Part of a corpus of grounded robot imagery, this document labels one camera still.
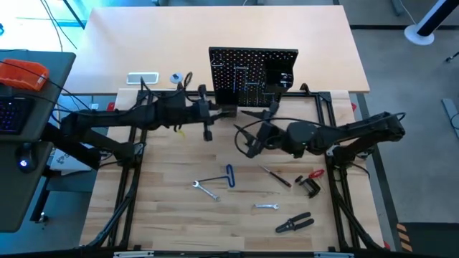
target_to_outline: black tool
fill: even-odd
[[[313,198],[321,190],[321,187],[312,178],[307,178],[301,181],[302,178],[303,176],[297,177],[297,179],[295,179],[295,183],[298,183],[300,186],[304,187],[304,189],[306,189],[308,192],[309,198]]]
[[[292,219],[288,219],[287,222],[275,228],[275,232],[282,233],[282,232],[290,231],[290,230],[297,231],[298,229],[302,229],[303,227],[309,226],[312,223],[314,223],[314,219],[308,219],[307,221],[301,222],[299,224],[295,224],[295,222],[301,219],[309,218],[310,216],[311,216],[310,212],[305,212],[303,214],[294,216]]]
[[[211,180],[215,180],[215,179],[225,178],[225,179],[228,180],[228,186],[230,188],[234,188],[236,186],[235,172],[233,171],[231,164],[227,165],[227,175],[228,176],[219,176],[219,177],[216,177],[216,178],[206,178],[206,179],[198,180],[198,182],[211,181]]]
[[[268,172],[271,176],[274,176],[276,179],[278,179],[281,183],[285,184],[288,187],[292,187],[291,183],[288,183],[284,178],[281,178],[280,176],[274,174],[271,170],[265,168],[264,166],[259,165],[261,168],[263,168],[264,171]]]
[[[24,173],[30,173],[37,168],[37,155],[32,143],[23,143],[16,149],[15,155],[18,168]]]

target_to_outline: wooden workbench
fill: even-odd
[[[212,90],[209,47],[298,49],[299,90],[368,92],[342,6],[181,6],[94,8],[65,88],[116,94],[129,72],[159,72],[157,88],[175,72],[194,73]]]
[[[116,107],[128,109],[136,95],[137,90],[120,90]],[[332,92],[332,98],[337,124],[353,122],[348,92]],[[317,121],[316,106],[310,98],[284,97],[276,116]],[[299,175],[307,176],[311,171],[325,168],[324,157],[306,152],[302,158],[293,159],[280,150],[265,150],[253,159],[246,158],[234,145],[233,123],[245,125],[254,120],[242,113],[237,118],[218,120],[211,127],[212,142],[203,141],[202,124],[184,125],[185,138],[165,128],[148,132],[131,247],[141,244],[143,249],[181,251],[326,251],[329,246],[338,247],[326,175],[319,182],[322,188],[319,195],[309,199],[300,186],[286,188],[257,166],[263,164],[293,183]],[[108,131],[109,137],[122,142],[127,141],[128,134],[129,128]],[[194,180],[225,175],[227,164],[232,164],[235,170],[234,188],[228,188],[223,180],[202,183],[220,196],[220,202],[191,186]],[[348,172],[354,213],[375,242],[382,244],[369,179],[358,168],[350,168]],[[120,173],[117,166],[98,171],[81,244],[93,240],[111,217]],[[277,203],[280,209],[253,209],[252,205],[258,203]],[[306,211],[312,213],[316,221],[313,225],[286,234],[275,233],[277,226]],[[118,239],[123,223],[120,225]],[[350,243],[346,221],[344,228]]]

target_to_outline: screwdriver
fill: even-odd
[[[259,165],[264,171],[268,172],[270,175],[274,176],[276,179],[278,179],[281,183],[285,184],[288,187],[292,187],[290,183],[288,183],[284,178],[281,178],[280,176],[274,174],[271,170],[265,168],[264,166]]]

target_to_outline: orange object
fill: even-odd
[[[9,58],[3,62],[6,64],[0,63],[0,83],[7,86],[39,91],[48,79],[49,70],[43,64]]]

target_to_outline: floor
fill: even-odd
[[[19,3],[24,2],[31,7],[19,8]],[[91,5],[83,0],[70,2],[84,20],[94,6],[152,5],[149,0],[99,0],[91,1]],[[169,0],[169,5],[238,5],[242,2]],[[48,3],[60,22],[74,22],[62,1],[49,0]],[[344,5],[350,24],[412,23],[406,14],[394,15],[390,0],[340,0],[340,3]],[[419,21],[435,1],[404,0],[403,3],[413,19]],[[265,4],[333,4],[333,0],[265,0]],[[0,36],[0,48],[60,50],[55,30],[38,1],[3,0],[0,3],[0,17],[6,30]],[[448,17],[445,24],[459,25],[459,9]],[[37,29],[41,36],[32,34]],[[64,31],[78,46],[81,28],[65,27]],[[402,31],[354,30],[353,35],[371,88],[371,93],[365,96],[370,113],[407,113],[402,121],[406,136],[398,143],[379,145],[399,220],[459,223],[459,200],[455,198],[459,196],[459,188],[456,187],[459,184],[456,175],[459,139],[441,105],[441,99],[448,97],[459,106],[459,59],[450,64],[444,62],[446,57],[459,50],[459,31],[436,31],[435,42],[428,47],[409,43]],[[61,40],[64,51],[75,51],[62,34]],[[357,104],[356,96],[353,95],[352,99]],[[87,104],[99,103],[100,108],[104,109],[114,97],[86,96],[82,100]],[[69,97],[62,97],[60,102],[75,108]],[[372,163],[368,162],[367,165],[372,174],[374,200],[383,236],[393,245],[377,177]],[[0,234],[0,254],[76,247],[93,178],[94,174],[53,182],[53,189],[63,191],[50,195],[45,207],[45,212],[51,217],[48,225],[24,220],[17,233]],[[79,182],[80,189],[75,187],[75,181]]]

